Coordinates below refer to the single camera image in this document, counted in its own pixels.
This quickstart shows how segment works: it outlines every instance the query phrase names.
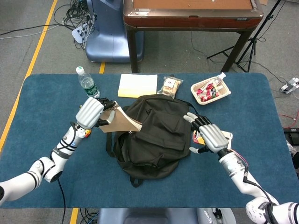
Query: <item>wooden table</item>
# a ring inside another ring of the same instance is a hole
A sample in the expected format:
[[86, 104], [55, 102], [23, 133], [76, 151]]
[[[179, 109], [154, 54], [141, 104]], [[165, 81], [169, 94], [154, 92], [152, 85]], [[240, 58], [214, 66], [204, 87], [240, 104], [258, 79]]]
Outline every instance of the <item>wooden table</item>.
[[137, 31], [238, 32], [240, 37], [221, 72], [228, 72], [263, 18], [258, 0], [124, 0], [124, 21], [133, 73], [139, 71]]

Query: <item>wooden board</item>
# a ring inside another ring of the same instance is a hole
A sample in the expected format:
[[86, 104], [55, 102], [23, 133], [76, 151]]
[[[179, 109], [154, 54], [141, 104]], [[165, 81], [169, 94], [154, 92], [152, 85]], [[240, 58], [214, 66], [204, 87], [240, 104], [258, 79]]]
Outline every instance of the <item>wooden board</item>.
[[251, 10], [250, 0], [134, 0], [134, 8]]

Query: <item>black backpack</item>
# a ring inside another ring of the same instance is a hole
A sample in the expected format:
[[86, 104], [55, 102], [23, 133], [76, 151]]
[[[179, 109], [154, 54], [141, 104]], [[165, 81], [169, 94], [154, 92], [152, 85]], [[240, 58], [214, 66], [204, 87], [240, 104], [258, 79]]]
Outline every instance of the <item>black backpack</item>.
[[189, 106], [193, 107], [185, 101], [157, 94], [141, 96], [123, 108], [129, 117], [142, 123], [142, 129], [116, 132], [113, 152], [112, 135], [108, 133], [106, 150], [130, 175], [134, 187], [140, 186], [144, 179], [168, 176], [179, 160], [190, 154], [191, 125], [183, 119]]

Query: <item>gray machine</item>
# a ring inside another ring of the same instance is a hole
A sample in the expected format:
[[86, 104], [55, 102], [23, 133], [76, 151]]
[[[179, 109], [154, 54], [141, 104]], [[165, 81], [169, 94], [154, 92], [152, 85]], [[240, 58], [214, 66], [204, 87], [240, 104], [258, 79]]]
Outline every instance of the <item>gray machine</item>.
[[231, 209], [220, 209], [222, 220], [217, 220], [213, 208], [168, 209], [101, 209], [101, 224], [236, 224]]
[[[128, 63], [129, 49], [123, 20], [123, 0], [87, 0], [96, 14], [94, 31], [86, 41], [86, 56], [94, 62]], [[136, 33], [137, 60], [143, 59], [144, 32]]]

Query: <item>tripod stand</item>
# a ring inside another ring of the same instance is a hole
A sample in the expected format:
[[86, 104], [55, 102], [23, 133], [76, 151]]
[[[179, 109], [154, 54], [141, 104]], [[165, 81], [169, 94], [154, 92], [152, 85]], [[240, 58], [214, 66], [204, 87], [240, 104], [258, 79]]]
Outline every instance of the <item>tripod stand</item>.
[[[259, 34], [261, 33], [262, 29], [264, 28], [264, 26], [266, 25], [266, 23], [273, 18], [273, 12], [275, 11], [275, 9], [277, 8], [277, 6], [279, 5], [279, 3], [281, 2], [281, 0], [277, 0], [277, 2], [275, 3], [275, 5], [273, 6], [273, 8], [271, 9], [271, 11], [269, 12], [269, 14], [266, 16], [266, 19], [263, 21], [261, 27], [258, 29], [258, 31], [256, 32], [256, 34], [249, 38], [248, 41], [250, 42], [247, 46], [247, 48], [245, 49], [245, 51], [243, 52], [243, 54], [241, 55], [241, 57], [239, 58], [239, 60], [236, 62], [234, 62], [242, 71], [244, 72], [249, 72], [250, 70], [250, 66], [251, 66], [251, 61], [252, 61], [252, 56], [253, 54], [256, 55], [256, 42], [258, 40], [258, 36]], [[225, 50], [222, 50], [216, 54], [213, 54], [209, 57], [207, 57], [207, 59], [211, 58], [211, 57], [214, 57], [216, 55], [219, 55], [219, 54], [224, 54], [226, 57], [228, 57], [228, 54], [226, 53], [226, 51], [230, 50], [234, 48], [234, 46], [230, 47], [230, 48], [226, 48]], [[248, 63], [248, 68], [247, 70], [245, 70], [241, 65], [240, 63], [242, 62], [243, 58], [245, 57], [246, 53], [249, 51], [249, 49], [251, 48], [251, 51], [250, 51], [250, 57], [249, 57], [249, 63]]]

